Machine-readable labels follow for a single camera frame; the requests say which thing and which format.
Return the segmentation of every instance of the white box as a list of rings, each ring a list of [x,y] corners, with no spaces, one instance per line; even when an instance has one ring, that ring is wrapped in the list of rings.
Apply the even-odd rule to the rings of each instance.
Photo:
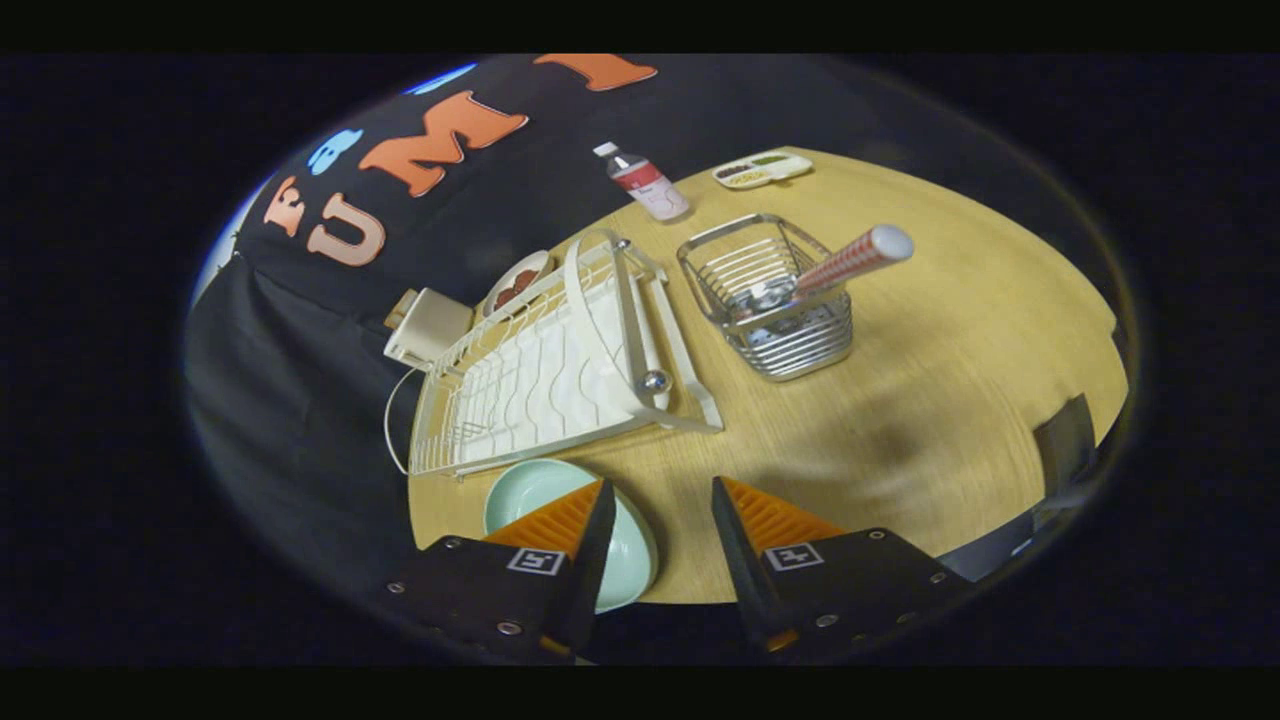
[[[434,363],[471,329],[471,307],[422,288],[387,341],[383,355],[410,368]]]

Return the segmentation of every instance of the bottle label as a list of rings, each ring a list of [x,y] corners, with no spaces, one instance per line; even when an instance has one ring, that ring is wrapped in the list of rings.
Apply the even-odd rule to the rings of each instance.
[[[689,209],[689,201],[671,184],[653,163],[644,163],[634,170],[613,178],[627,195],[635,197],[659,220],[680,215]]]

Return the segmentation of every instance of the mint green bowl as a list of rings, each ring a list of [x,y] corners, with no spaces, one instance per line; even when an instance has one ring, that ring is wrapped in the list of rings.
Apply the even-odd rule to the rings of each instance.
[[[484,532],[488,536],[599,479],[577,465],[549,457],[517,462],[489,488],[489,497],[484,501]],[[613,537],[609,538],[609,555],[604,561],[600,594],[595,598],[596,615],[631,605],[658,575],[658,547],[653,530],[617,486],[613,486],[613,497],[617,500],[617,516]]]

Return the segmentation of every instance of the screw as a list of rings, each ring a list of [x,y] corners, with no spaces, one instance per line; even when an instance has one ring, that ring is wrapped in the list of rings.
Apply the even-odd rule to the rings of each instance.
[[[671,378],[662,370],[649,370],[640,378],[640,389],[650,395],[663,392],[668,386],[671,386]]]

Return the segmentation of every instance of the black background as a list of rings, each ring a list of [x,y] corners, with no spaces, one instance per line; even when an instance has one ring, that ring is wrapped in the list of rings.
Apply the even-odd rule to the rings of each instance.
[[[869,55],[1043,158],[1149,302],[1151,411],[1069,543],[902,662],[1274,664],[1275,56]],[[10,664],[431,664],[259,547],[177,405],[182,314],[282,156],[457,56],[8,56]],[[1134,118],[1142,122],[1133,122]],[[38,299],[18,300],[19,291]]]

